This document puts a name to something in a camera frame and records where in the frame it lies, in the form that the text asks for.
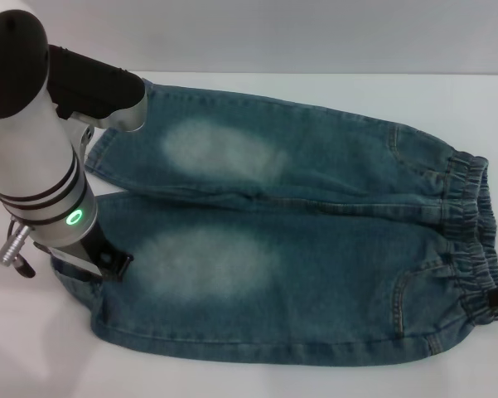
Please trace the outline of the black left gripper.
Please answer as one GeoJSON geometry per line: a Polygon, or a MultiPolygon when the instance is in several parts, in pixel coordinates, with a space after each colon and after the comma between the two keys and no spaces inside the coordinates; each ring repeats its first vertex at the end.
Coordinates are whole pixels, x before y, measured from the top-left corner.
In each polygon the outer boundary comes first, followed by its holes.
{"type": "Polygon", "coordinates": [[[121,282],[134,258],[112,246],[99,223],[73,244],[50,248],[53,256],[103,279],[121,282]]]}

